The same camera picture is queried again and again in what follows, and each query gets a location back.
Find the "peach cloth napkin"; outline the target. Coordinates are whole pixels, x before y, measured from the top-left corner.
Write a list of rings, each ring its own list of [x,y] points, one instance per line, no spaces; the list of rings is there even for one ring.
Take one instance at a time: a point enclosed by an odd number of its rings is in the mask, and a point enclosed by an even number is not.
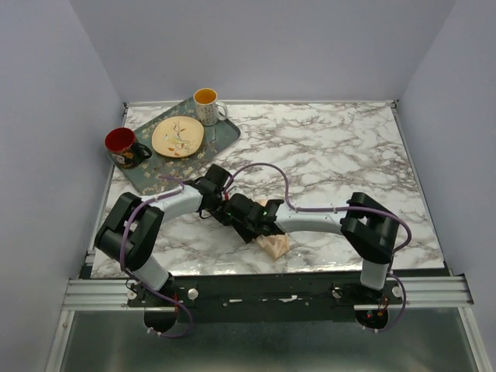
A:
[[[255,243],[262,249],[272,260],[278,260],[290,250],[290,240],[287,234],[258,236]]]

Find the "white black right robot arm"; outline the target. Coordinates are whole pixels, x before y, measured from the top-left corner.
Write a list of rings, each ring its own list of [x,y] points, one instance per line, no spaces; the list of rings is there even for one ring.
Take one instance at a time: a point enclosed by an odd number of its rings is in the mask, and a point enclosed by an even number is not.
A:
[[[362,258],[358,298],[372,304],[384,295],[384,285],[393,261],[399,219],[364,193],[355,192],[343,209],[292,209],[281,199],[265,205],[234,194],[220,209],[231,225],[249,243],[259,236],[296,232],[332,233],[346,238]]]

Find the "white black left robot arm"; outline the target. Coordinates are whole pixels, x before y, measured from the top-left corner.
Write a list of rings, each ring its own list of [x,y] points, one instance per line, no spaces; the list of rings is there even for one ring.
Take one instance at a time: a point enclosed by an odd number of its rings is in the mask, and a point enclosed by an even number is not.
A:
[[[153,255],[163,224],[180,216],[215,215],[225,201],[225,186],[232,175],[212,165],[202,177],[181,181],[162,194],[138,197],[130,192],[119,196],[96,234],[94,245],[119,263],[122,272],[145,288],[146,298],[156,306],[171,299],[178,303],[174,276]]]

